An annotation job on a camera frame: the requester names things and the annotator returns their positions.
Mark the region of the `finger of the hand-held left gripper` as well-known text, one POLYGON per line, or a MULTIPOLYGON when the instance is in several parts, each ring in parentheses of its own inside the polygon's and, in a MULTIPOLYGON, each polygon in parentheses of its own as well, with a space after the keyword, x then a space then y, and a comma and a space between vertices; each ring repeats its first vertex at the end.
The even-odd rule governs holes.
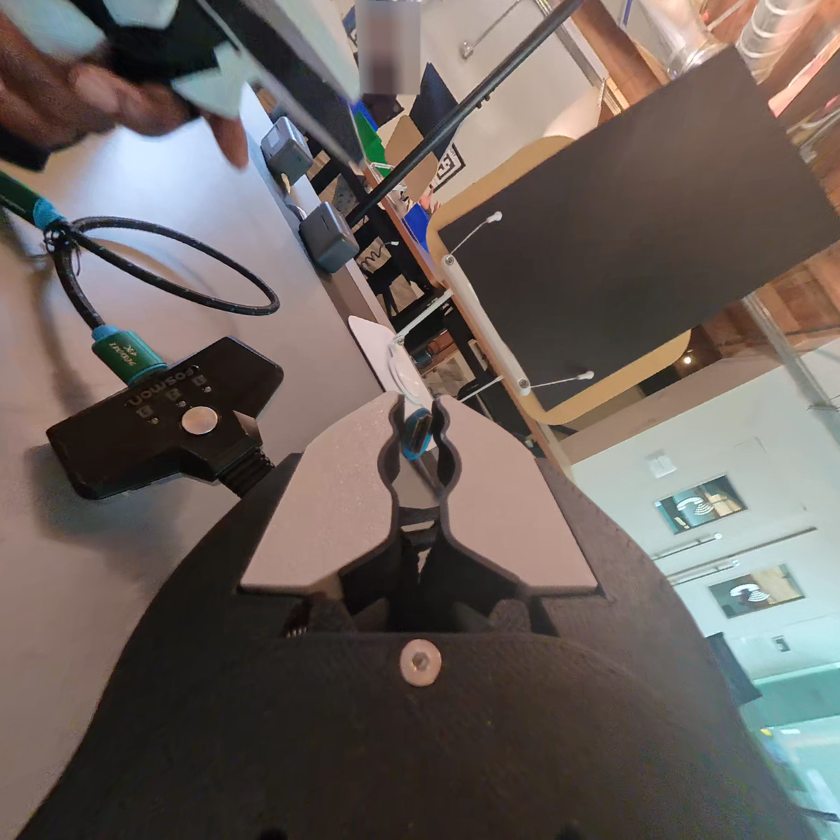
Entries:
POLYGON ((352 108, 361 77, 337 8, 328 1, 201 2, 241 48, 288 118, 332 158, 361 165, 352 108))

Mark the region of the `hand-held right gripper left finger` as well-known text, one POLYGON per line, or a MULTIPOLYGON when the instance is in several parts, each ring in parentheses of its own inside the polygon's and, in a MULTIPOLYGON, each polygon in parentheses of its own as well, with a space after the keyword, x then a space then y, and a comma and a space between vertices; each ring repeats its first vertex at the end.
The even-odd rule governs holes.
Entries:
POLYGON ((240 580, 242 589, 343 589, 394 542, 403 398, 385 392, 306 447, 240 580))

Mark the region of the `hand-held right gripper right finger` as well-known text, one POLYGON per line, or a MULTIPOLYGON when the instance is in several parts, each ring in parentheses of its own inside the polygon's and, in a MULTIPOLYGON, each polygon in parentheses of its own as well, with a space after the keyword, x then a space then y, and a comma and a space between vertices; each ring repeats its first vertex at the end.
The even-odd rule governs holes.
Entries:
POLYGON ((450 395, 434 403, 440 517, 453 549, 525 589, 595 589, 537 459, 450 395))

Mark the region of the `braided hdmi cable green plugs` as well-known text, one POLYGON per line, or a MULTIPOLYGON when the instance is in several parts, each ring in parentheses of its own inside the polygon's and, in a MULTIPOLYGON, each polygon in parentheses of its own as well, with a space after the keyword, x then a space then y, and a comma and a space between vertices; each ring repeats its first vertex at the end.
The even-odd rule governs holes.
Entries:
POLYGON ((421 478, 435 498, 439 498, 442 491, 436 473, 427 466, 424 460, 429 446, 433 443, 432 436, 433 415, 425 407, 419 407, 405 420, 400 434, 400 454, 421 478))
POLYGON ((82 250, 146 285, 204 308, 247 317, 264 317, 279 309, 280 301, 275 291, 253 272, 210 245, 171 228, 128 217, 99 216, 69 220, 59 213, 52 202, 5 172, 1 174, 1 204, 3 209, 42 233, 46 253, 60 286, 91 330, 93 353, 127 386, 134 386, 148 375, 163 371, 165 363, 137 334, 107 324, 92 306, 80 286, 74 263, 76 255, 82 250), (179 286, 121 257, 88 236, 88 232, 100 229, 137 230, 185 245, 245 278, 268 302, 261 307, 246 306, 179 286))

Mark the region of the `black hdmi switch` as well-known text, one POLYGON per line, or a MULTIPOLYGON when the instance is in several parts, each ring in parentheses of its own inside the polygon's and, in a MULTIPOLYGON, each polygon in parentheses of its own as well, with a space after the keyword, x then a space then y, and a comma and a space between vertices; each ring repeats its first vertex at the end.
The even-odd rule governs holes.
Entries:
POLYGON ((232 337, 149 374, 46 431, 74 490, 101 500, 172 477, 245 496, 274 468, 257 419, 284 380, 232 337))

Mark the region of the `person's left hand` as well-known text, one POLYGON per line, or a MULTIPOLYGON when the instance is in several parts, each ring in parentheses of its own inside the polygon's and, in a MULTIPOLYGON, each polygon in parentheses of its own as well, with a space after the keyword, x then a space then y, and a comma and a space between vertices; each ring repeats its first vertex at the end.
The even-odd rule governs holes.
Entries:
POLYGON ((204 119, 236 169, 249 161, 239 115, 201 111, 160 83, 134 83, 100 58, 63 62, 41 54, 1 12, 2 159, 32 172, 55 152, 122 126, 146 137, 204 119))

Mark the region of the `grey box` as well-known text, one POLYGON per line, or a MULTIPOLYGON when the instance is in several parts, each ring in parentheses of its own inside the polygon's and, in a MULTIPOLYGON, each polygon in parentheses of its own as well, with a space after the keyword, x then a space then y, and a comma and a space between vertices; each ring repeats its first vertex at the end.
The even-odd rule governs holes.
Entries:
POLYGON ((345 217, 328 202, 312 209, 298 232, 313 264, 330 275, 354 261, 361 250, 345 217))
POLYGON ((286 178, 291 186, 305 177, 314 158, 298 127, 281 115, 260 142, 268 170, 276 178, 286 178))

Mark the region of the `green plastic bin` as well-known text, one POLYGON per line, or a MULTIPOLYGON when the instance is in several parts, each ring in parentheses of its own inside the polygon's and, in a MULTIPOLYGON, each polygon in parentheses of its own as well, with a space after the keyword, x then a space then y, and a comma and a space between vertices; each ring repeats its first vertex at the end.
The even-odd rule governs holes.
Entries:
POLYGON ((385 157, 385 148, 382 139, 377 133, 377 125, 373 121, 370 112, 361 101, 353 106, 352 112, 355 127, 364 152, 364 158, 370 165, 388 167, 389 164, 385 157))

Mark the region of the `black metal pole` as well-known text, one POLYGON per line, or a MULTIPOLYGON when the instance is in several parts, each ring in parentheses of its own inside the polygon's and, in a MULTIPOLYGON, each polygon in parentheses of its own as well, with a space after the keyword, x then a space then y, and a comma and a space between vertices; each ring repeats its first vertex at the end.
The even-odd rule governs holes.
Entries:
POLYGON ((346 217, 349 226, 359 223, 370 210, 387 197, 388 193, 401 182, 404 176, 410 174, 434 147, 451 133, 457 131, 460 124, 481 104, 490 94, 507 79, 511 73, 520 67, 561 25, 563 25, 583 4, 582 1, 562 1, 468 96, 455 108, 450 110, 425 135, 421 142, 391 173, 370 192, 359 199, 358 205, 346 217))

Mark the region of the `phone sign door window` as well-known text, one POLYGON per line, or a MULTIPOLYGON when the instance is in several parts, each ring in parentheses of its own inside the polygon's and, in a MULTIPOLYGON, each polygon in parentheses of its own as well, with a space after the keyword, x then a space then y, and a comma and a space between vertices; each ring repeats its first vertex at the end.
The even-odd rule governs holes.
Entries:
POLYGON ((727 476, 703 481, 654 503, 674 534, 704 527, 748 509, 727 476))
POLYGON ((713 584, 708 591, 727 619, 805 599, 802 588, 785 563, 713 584))

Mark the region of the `square marker sign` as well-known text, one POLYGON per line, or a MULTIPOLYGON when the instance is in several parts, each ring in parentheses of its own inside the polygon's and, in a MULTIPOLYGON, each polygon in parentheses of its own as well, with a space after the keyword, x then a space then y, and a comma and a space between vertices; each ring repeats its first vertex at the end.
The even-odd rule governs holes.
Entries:
POLYGON ((453 141, 438 161, 434 179, 430 182, 433 191, 436 193, 443 186, 451 182, 465 168, 465 160, 453 141))

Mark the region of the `blue plastic bin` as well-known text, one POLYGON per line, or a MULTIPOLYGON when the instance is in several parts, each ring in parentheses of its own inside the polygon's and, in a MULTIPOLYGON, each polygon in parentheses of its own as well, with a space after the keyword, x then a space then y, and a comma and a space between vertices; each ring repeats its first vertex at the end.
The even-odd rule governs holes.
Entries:
POLYGON ((403 223, 407 230, 426 252, 429 252, 427 244, 429 222, 438 207, 439 204, 430 196, 424 196, 419 202, 413 204, 403 217, 403 223))

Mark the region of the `black board with wooden rim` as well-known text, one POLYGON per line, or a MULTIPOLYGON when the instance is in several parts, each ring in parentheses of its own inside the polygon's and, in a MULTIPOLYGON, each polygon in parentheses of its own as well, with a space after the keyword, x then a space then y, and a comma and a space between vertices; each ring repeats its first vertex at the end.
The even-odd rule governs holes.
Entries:
POLYGON ((732 47, 603 125, 534 141, 442 205, 512 354, 522 411, 565 424, 610 376, 834 245, 838 216, 732 47), (586 394, 586 388, 594 390, 586 394))

